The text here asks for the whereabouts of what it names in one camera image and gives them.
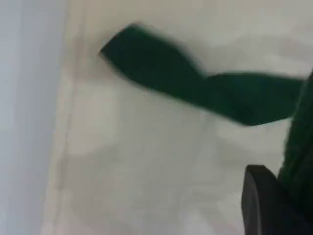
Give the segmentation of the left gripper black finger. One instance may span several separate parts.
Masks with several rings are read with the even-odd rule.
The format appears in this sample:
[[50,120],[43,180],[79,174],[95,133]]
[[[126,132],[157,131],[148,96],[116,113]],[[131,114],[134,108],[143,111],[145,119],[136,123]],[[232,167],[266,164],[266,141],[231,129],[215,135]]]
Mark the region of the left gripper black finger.
[[311,235],[313,225],[264,165],[245,168],[241,210],[246,235]]

